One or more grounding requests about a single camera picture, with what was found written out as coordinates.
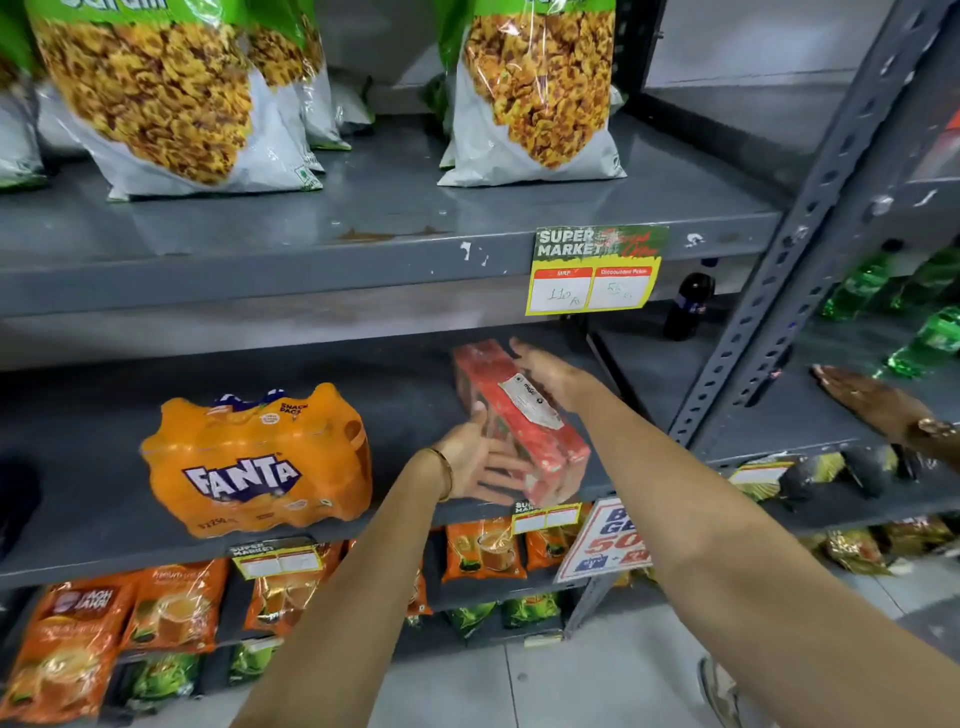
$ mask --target gold bangle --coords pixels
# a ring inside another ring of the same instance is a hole
[[[444,494],[437,500],[438,503],[446,503],[450,500],[450,494],[453,493],[453,466],[450,465],[450,461],[446,459],[446,455],[440,452],[436,448],[424,448],[427,452],[434,453],[437,457],[440,458],[440,462],[444,464],[444,470],[446,471],[446,490]]]

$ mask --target hand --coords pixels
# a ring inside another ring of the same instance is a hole
[[[530,377],[567,412],[577,411],[584,390],[596,381],[584,370],[567,364],[550,352],[525,344],[515,336],[510,340],[510,348],[518,357],[516,365],[529,372]]]
[[[933,417],[923,402],[886,382],[839,367],[811,369],[827,394],[892,443],[906,444],[913,425]]]
[[[533,466],[520,460],[512,445],[492,437],[484,437],[486,422],[487,408],[481,402],[476,402],[469,421],[451,429],[434,446],[453,470],[453,486],[449,497],[475,497],[490,503],[512,505],[516,498],[498,493],[487,485],[522,493],[523,480],[498,473],[494,469],[523,474],[532,473]]]

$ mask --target gray floor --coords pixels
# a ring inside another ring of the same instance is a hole
[[[931,559],[904,576],[840,573],[892,619],[960,595],[960,563]],[[472,650],[393,666],[373,728],[718,728],[695,677],[704,649],[666,605],[596,619],[575,639]],[[137,728],[226,728],[246,694],[186,701]]]

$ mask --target orange fanta multipack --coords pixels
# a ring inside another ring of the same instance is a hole
[[[257,402],[169,400],[140,446],[154,495],[198,538],[351,521],[370,507],[372,477],[360,415],[332,384],[305,400],[275,389]]]

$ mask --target super market price sign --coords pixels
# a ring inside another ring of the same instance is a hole
[[[566,554],[555,581],[573,581],[652,565],[650,552],[620,498],[602,498],[593,504],[589,519]]]

